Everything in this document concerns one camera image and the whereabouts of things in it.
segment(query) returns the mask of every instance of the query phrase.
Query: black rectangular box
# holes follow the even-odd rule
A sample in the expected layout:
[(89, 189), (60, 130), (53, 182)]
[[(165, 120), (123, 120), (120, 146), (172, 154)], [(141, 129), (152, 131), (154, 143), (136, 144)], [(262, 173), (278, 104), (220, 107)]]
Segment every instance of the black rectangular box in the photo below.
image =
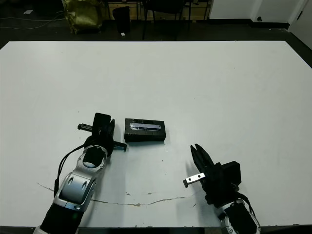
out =
[(164, 121), (126, 118), (126, 142), (164, 141), (165, 138), (166, 130)]

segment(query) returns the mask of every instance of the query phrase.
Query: white tabletop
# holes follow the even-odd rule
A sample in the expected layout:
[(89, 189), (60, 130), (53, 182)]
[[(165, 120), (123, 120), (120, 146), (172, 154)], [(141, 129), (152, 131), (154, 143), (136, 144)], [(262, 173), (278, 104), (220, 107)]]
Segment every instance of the white tabletop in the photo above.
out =
[[(0, 225), (37, 226), (95, 112), (163, 120), (114, 151), (83, 227), (219, 226), (190, 145), (241, 166), (262, 226), (312, 224), (312, 69), (283, 41), (10, 42), (0, 50)], [(74, 169), (79, 152), (65, 163)]]

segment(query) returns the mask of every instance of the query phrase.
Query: yellow bag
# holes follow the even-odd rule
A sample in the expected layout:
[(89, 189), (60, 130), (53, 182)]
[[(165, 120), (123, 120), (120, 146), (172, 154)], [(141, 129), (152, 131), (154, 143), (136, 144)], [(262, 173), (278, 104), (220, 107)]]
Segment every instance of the yellow bag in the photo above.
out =
[(64, 0), (64, 14), (71, 33), (102, 26), (101, 0)]

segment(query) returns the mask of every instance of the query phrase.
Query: wire on floor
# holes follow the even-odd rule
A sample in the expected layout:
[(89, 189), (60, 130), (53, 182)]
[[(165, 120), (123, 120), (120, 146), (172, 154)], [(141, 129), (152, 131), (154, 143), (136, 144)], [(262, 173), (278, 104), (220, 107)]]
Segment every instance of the wire on floor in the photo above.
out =
[[(62, 14), (59, 14), (57, 16), (55, 16), (53, 19), (51, 20), (47, 20), (47, 22), (43, 25), (40, 25), (38, 27), (33, 27), (33, 28), (14, 28), (14, 27), (0, 27), (0, 28), (9, 28), (9, 29), (18, 29), (18, 30), (30, 30), (30, 29), (36, 29), (36, 28), (41, 28), (46, 26), (48, 23), (53, 22), (53, 21), (58, 21), (58, 20), (64, 20), (65, 18), (61, 18), (61, 19), (56, 19), (57, 17), (61, 16)], [(41, 21), (41, 20), (35, 20), (35, 19), (22, 19), (22, 18), (18, 18), (20, 20), (31, 20), (31, 21)]]

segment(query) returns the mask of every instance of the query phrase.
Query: scratch mark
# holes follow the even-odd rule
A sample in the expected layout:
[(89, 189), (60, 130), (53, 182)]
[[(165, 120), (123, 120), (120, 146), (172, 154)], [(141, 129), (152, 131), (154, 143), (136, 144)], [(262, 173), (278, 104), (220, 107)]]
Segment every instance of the scratch mark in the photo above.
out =
[(121, 206), (136, 206), (136, 207), (140, 207), (140, 206), (148, 206), (148, 205), (153, 205), (155, 203), (158, 203), (158, 202), (162, 202), (162, 201), (171, 201), (171, 200), (175, 200), (175, 199), (184, 199), (186, 197), (182, 196), (182, 197), (175, 197), (175, 198), (168, 198), (168, 199), (162, 199), (162, 200), (159, 200), (159, 201), (154, 201), (152, 203), (137, 203), (137, 204), (134, 204), (134, 203), (129, 203), (129, 204), (122, 204), (122, 203), (112, 203), (112, 202), (107, 202), (107, 201), (101, 201), (101, 200), (95, 200), (95, 199), (91, 199), (91, 201), (95, 201), (95, 202), (100, 202), (100, 203), (104, 203), (104, 204), (112, 204), (112, 205), (121, 205)]
[(45, 187), (45, 186), (43, 186), (42, 184), (39, 184), (39, 183), (37, 183), (40, 187), (43, 187), (43, 188), (45, 188), (45, 189), (47, 189), (47, 190), (50, 190), (50, 191), (52, 191), (52, 192), (54, 192), (54, 190), (53, 189), (50, 189), (50, 188), (48, 188), (48, 187)]
[[(48, 188), (48, 187), (45, 187), (45, 186), (43, 186), (42, 184), (39, 184), (39, 183), (37, 183), (40, 187), (43, 187), (43, 188), (45, 188), (45, 189), (47, 189), (47, 190), (50, 190), (50, 191), (52, 191), (52, 192), (54, 192), (54, 190), (53, 189), (51, 189), (51, 188)], [(193, 195), (191, 195), (191, 196), (189, 196), (189, 197), (192, 197), (192, 196), (194, 196), (195, 194), (198, 194), (199, 192), (201, 192), (201, 190), (200, 191), (198, 191), (198, 192), (196, 192), (196, 193), (194, 193)], [(154, 201), (154, 202), (152, 202), (152, 203), (137, 203), (137, 204), (134, 204), (134, 203), (129, 203), (129, 204), (122, 204), (122, 203), (113, 203), (113, 202), (107, 202), (107, 201), (101, 201), (101, 200), (95, 200), (95, 199), (91, 199), (91, 201), (95, 201), (95, 202), (100, 202), (100, 203), (104, 203), (104, 204), (112, 204), (112, 205), (121, 205), (121, 206), (136, 206), (136, 207), (140, 207), (140, 206), (148, 206), (148, 205), (153, 205), (153, 204), (156, 204), (156, 203), (159, 203), (159, 202), (163, 202), (163, 201), (171, 201), (171, 200), (176, 200), (176, 199), (185, 199), (185, 198), (189, 198), (189, 197), (185, 197), (185, 196), (181, 196), (181, 197), (174, 197), (174, 198), (167, 198), (167, 199), (162, 199), (162, 200), (159, 200), (159, 201)]]
[(141, 205), (144, 205), (144, 204), (141, 204), (141, 203), (138, 203), (138, 204), (133, 204), (133, 203), (129, 203), (129, 204), (113, 203), (113, 202), (107, 202), (107, 201), (101, 201), (101, 200), (95, 200), (95, 199), (91, 199), (91, 201), (100, 202), (100, 203), (104, 203), (104, 204), (121, 205), (121, 206), (138, 206), (138, 207), (140, 207)]
[(162, 200), (159, 200), (159, 201), (154, 201), (152, 203), (148, 203), (147, 205), (153, 205), (155, 203), (158, 203), (158, 202), (162, 202), (162, 201), (171, 201), (171, 200), (175, 200), (175, 199), (185, 199), (186, 197), (182, 196), (182, 197), (175, 197), (175, 198), (168, 198), (168, 199), (162, 199)]

